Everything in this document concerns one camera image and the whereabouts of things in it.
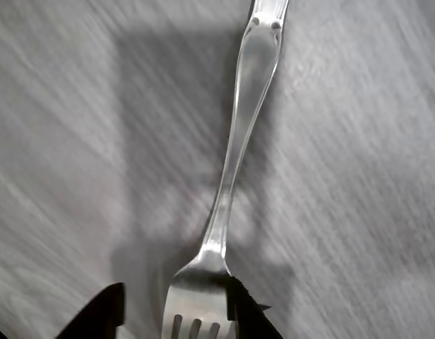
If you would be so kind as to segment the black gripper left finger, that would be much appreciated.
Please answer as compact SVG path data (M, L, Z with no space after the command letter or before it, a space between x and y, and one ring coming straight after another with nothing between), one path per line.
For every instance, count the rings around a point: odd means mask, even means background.
M122 282L108 285L95 295L61 330L57 338L117 337L125 324L126 288Z

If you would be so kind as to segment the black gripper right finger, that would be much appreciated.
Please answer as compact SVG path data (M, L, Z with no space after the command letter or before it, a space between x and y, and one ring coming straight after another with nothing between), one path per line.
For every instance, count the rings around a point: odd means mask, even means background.
M239 279L230 276L225 281L225 287L227 318L236 322L236 338L282 339L277 328L263 313L266 307L257 303Z

